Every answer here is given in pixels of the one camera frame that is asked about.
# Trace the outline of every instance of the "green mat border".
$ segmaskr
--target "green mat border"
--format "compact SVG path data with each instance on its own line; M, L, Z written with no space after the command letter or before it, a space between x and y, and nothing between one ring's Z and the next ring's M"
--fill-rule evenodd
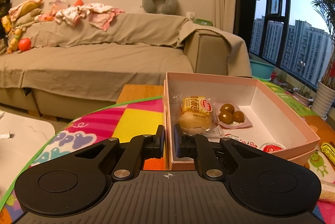
M108 109L108 108L111 108L111 107L118 107L118 106L122 106L122 105L126 105L126 104L130 104L130 103L138 103L138 102L143 102L143 101L149 101L149 100L155 100L155 99L162 99L163 96L155 96L155 97L148 97L146 99L138 99L138 100L132 100L132 101L128 101L128 102L122 102L122 103L118 103L118 104L114 104L114 105L111 105L111 106L107 106L107 107L104 107L104 108L101 108L99 110L96 110L96 111L93 111L91 113L87 113L87 114L83 114L82 116L80 117L83 117L85 115L88 115L88 114L92 114L92 113L95 113L95 112L98 112L98 111L101 111L101 110L105 110L105 109ZM55 135L59 134L62 130L64 130L66 127L68 127L67 124L64 128L62 128L59 132L57 132ZM43 145L39 150L38 152L36 152L36 154L29 160L29 162L23 167L23 169L20 171L20 173L16 176L16 178L14 179L14 181L12 182L12 184L10 185L10 187L8 188L8 190L6 191L5 195L3 196L3 198L0 200L0 212L2 210L2 208L4 207L8 197L10 196L10 194L12 193L13 189L14 189L14 185L15 185L15 182L16 182L16 179L17 177L19 177L19 175L24 172L24 170L26 170L30 165L31 163L37 158L37 156L39 156L41 154L41 152L46 148L47 145L49 145L49 143L51 142L51 140L55 137L55 135L48 141L45 143L45 145Z

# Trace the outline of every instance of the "cardboard box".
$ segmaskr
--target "cardboard box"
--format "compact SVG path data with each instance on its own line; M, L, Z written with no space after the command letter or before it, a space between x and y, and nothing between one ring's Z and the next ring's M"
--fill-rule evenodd
M257 79L168 72L164 83L164 101L170 170L194 169L191 158L178 158L175 154L173 126L178 119L180 104L176 97L180 96L204 96L215 98L218 103L239 106L253 125L243 129L223 129L225 134L231 133L243 140L280 143L285 149L272 154L300 165L307 162L319 141L301 117ZM218 142L219 138L211 138L211 141Z

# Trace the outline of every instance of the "sofa seat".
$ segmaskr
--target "sofa seat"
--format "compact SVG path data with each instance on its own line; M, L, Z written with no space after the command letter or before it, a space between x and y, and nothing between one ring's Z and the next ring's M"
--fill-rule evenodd
M116 101L128 83L162 85L168 71L193 72L182 50L143 43L33 48L2 56L0 68L2 88L104 101Z

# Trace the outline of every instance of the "sky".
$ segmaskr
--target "sky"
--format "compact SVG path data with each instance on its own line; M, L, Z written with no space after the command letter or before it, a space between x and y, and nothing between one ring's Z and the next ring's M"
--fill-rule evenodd
M265 15L266 0L256 1L255 18ZM307 21L315 28L320 28L328 32L327 26L321 16L314 10L311 0L291 0L291 11L289 24L294 25L295 20Z

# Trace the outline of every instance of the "window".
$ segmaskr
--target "window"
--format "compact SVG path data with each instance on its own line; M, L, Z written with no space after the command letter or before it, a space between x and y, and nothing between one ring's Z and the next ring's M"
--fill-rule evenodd
M250 51L316 88L328 65L332 42L311 0L259 0Z

